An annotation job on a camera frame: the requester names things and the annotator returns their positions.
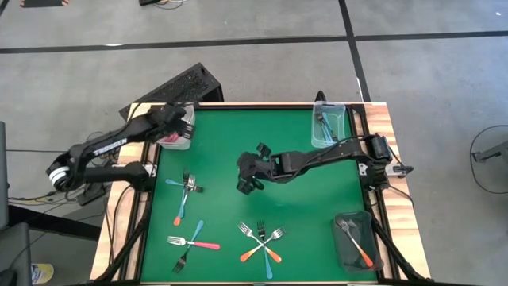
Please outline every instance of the black cable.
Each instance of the black cable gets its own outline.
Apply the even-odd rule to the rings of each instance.
[[[33,197],[33,198],[13,198],[13,197],[9,197],[9,199],[18,200],[18,201],[32,201],[32,200],[36,200],[36,199],[47,198],[47,197],[53,196],[55,194],[56,194],[56,191],[50,191],[46,195],[42,195],[42,196],[38,196],[38,197]]]
[[[118,197],[117,205],[114,207],[114,213],[113,213],[113,229],[111,230],[111,247],[110,247],[110,260],[114,259],[114,253],[113,253],[113,243],[114,243],[114,233],[115,233],[115,227],[117,222],[117,213],[118,213],[118,206],[120,205],[121,198],[124,196],[124,194],[129,190],[131,185],[127,186],[120,194],[120,197]]]
[[[392,185],[389,185],[388,188],[396,191],[397,193],[399,193],[400,195],[406,197],[409,201],[411,201],[411,204],[413,205],[413,208],[414,208],[414,202],[413,202],[413,199],[411,199],[411,196],[410,195],[407,195],[405,192],[397,189],[396,187],[392,186]]]
[[[108,227],[108,238],[110,239],[110,257],[109,263],[111,264],[113,260],[113,237],[111,236],[111,227],[110,227],[110,215],[108,213],[108,205],[106,201],[104,201],[104,211],[106,213],[106,225]]]
[[[395,160],[397,161],[397,163],[399,163],[402,167],[405,167],[404,164],[398,159],[397,155],[395,155],[395,152],[394,150],[388,145],[388,148],[390,148],[390,152],[393,154]]]
[[[164,4],[158,4],[158,3],[153,3],[153,5],[156,7],[156,8],[159,8],[159,9],[162,9],[162,10],[175,10],[175,9],[178,9],[180,8],[182,5],[183,5],[183,0],[181,0],[180,4],[178,4],[177,6],[175,7],[171,7],[171,8],[164,8],[162,7],[163,5],[166,5],[168,4],[169,1],[165,2]]]
[[[504,125],[504,124],[501,124],[501,125],[496,125],[496,126],[490,126],[490,127],[487,127],[486,129],[483,129],[482,131],[480,131],[476,136],[475,138],[473,139],[473,141],[471,142],[471,146],[469,147],[469,165],[471,166],[471,173],[473,174],[473,179],[475,180],[475,183],[478,185],[478,187],[481,187],[484,191],[488,192],[488,193],[491,193],[491,194],[494,194],[494,195],[504,195],[504,194],[508,194],[508,191],[502,191],[502,192],[496,192],[496,191],[490,191],[489,189],[487,189],[486,187],[484,187],[482,184],[479,183],[478,179],[476,179],[476,174],[475,174],[475,169],[473,168],[473,145],[475,144],[475,141],[476,139],[485,131],[487,130],[490,130],[490,129],[493,129],[493,128],[498,128],[498,127],[508,127],[508,125]]]

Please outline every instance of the clear plastic bin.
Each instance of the clear plastic bin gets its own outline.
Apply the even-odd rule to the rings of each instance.
[[[349,233],[372,260],[373,266],[367,266],[358,249],[339,225],[340,220],[348,223]],[[337,260],[344,269],[350,272],[362,272],[376,271],[383,268],[383,260],[375,247],[374,233],[371,227],[371,214],[366,211],[338,214],[332,221],[332,232],[337,251]]]
[[[346,106],[337,102],[316,101],[312,110],[311,143],[326,148],[344,139],[344,113]]]
[[[182,120],[193,125],[196,121],[194,106],[190,104],[185,106],[183,109],[186,113],[182,117]],[[157,143],[164,149],[187,150],[191,147],[191,140],[180,137],[177,133],[161,138],[157,141]]]

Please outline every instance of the power cord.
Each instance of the power cord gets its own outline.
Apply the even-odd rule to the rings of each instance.
[[[499,128],[499,127],[508,127],[508,125],[500,124],[500,125],[490,126],[490,127],[487,127],[486,129],[483,129],[478,134],[476,134],[475,138],[471,142],[471,146],[469,146],[469,165],[471,167],[471,174],[473,175],[473,180],[478,185],[478,187],[482,188],[482,190],[484,190],[484,191],[486,191],[488,193],[494,194],[494,195],[508,194],[508,191],[501,191],[501,192],[491,191],[491,190],[487,189],[486,187],[484,187],[482,184],[479,183],[478,179],[476,178],[475,169],[473,168],[473,145],[475,144],[476,139],[478,139],[478,137],[481,134],[483,134],[485,131],[493,129],[493,128]]]
[[[152,170],[150,171],[150,178],[151,178],[154,175],[154,172],[155,172],[156,168],[155,168],[155,165],[153,164],[153,162],[147,160],[146,163],[152,165]],[[109,222],[110,219],[108,218],[107,207],[106,207],[106,210],[105,210],[105,212],[106,212],[106,225],[108,226],[108,235],[109,235],[109,239],[110,239],[110,257],[108,259],[110,261],[110,264],[113,262],[113,259],[114,259],[113,244],[114,244],[114,234],[115,234],[115,230],[116,230],[116,221],[117,221],[118,206],[120,205],[122,197],[127,192],[127,190],[129,190],[130,187],[132,187],[131,184],[129,186],[127,186],[121,192],[120,196],[118,197],[118,201],[117,201],[117,204],[114,207],[114,212],[113,212],[113,223],[112,223],[113,228],[112,228],[112,230],[110,230],[110,222]]]

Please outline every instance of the green table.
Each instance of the green table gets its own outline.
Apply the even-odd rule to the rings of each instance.
[[[141,281],[167,282],[263,282],[268,281],[263,251],[246,262],[240,255],[257,246],[237,224],[245,222],[256,232],[264,221],[268,235],[284,226],[286,234],[268,246],[282,257],[269,258],[272,282],[376,281],[373,272],[345,272],[337,262],[331,220],[337,213],[363,210],[354,161],[330,164],[308,171],[288,184],[264,182],[264,191],[244,195],[236,189],[237,158],[256,151],[263,142],[273,153],[310,151],[312,110],[199,110],[196,133],[185,151],[161,149],[156,190],[144,250]],[[349,124],[346,136],[351,135]],[[196,176],[206,190],[191,193],[185,217],[173,226],[182,188],[183,169]],[[220,250],[194,247],[179,273],[171,270],[185,252],[170,245],[168,235],[190,240],[199,220],[205,222],[197,241],[216,242]]]

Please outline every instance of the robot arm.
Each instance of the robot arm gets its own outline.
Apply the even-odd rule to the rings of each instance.
[[[46,170],[52,185],[58,191],[71,191],[84,183],[98,183],[127,180],[135,189],[143,187],[148,173],[140,162],[125,167],[87,168],[88,163],[97,156],[107,153],[130,142],[156,141],[169,133],[191,138],[194,127],[182,117],[185,110],[181,106],[166,104],[161,110],[150,110],[125,123],[123,127],[94,140],[73,145],[68,152],[58,156]]]
[[[362,141],[367,152],[362,150]],[[371,185],[380,187],[387,184],[385,167],[392,160],[386,138],[377,134],[346,138],[328,148],[308,153],[292,151],[270,156],[271,150],[262,143],[257,150],[260,154],[242,153],[237,161],[240,169],[237,189],[246,195],[255,189],[264,189],[259,180],[287,183],[311,168],[349,159],[366,164]]]

